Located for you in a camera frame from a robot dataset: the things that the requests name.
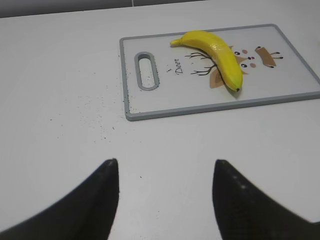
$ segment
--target deer illustration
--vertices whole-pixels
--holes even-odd
[[[274,61],[274,59],[283,59],[282,56],[273,57],[273,55],[276,55],[276,54],[278,55],[278,54],[280,54],[280,52],[276,51],[273,53],[269,53],[265,47],[258,46],[255,49],[255,52],[260,56],[260,58],[262,60],[262,64],[269,67],[269,68],[274,68],[276,66],[276,62]],[[248,51],[246,49],[243,49],[242,53],[244,55],[246,55],[248,53]],[[234,56],[235,56],[236,61],[243,69],[248,67],[247,64],[242,63],[243,61],[246,61],[246,60],[252,61],[255,59],[254,56],[241,57],[239,55],[240,55],[240,52],[238,52],[238,51],[234,52]],[[204,67],[205,70],[202,70],[202,71],[194,70],[191,74],[192,75],[197,74],[198,76],[206,76],[212,71],[213,68],[215,68],[213,70],[213,72],[210,74],[210,88],[212,88],[212,89],[218,88],[218,87],[221,87],[225,84],[222,77],[221,77],[221,74],[217,68],[217,64],[205,52],[193,52],[190,55],[186,55],[185,57],[189,57],[190,59],[195,58],[195,57],[201,57],[200,59],[210,59],[212,61],[212,66],[206,66],[206,67]],[[249,66],[251,68],[255,68],[256,64],[251,62],[249,64]]]

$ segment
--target black plastic claw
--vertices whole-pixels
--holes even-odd
[[[1,240],[105,240],[119,200],[116,159],[46,210],[0,233]]]
[[[292,213],[228,161],[215,162],[212,199],[223,240],[319,240],[320,224]]]

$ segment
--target white countertop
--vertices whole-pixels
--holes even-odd
[[[218,158],[320,221],[320,99],[129,122],[119,58],[122,37],[272,23],[320,76],[319,9],[214,0],[0,19],[0,231],[109,158],[120,174],[111,240],[221,239]]]

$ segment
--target cutting board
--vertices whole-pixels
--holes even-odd
[[[228,89],[205,52],[171,47],[184,32],[125,37],[120,52],[129,121],[320,97],[320,79],[276,25],[207,31],[233,51],[243,71],[242,89]]]

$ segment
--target gray wall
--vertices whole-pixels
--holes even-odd
[[[191,1],[196,0],[0,0],[0,18]]]

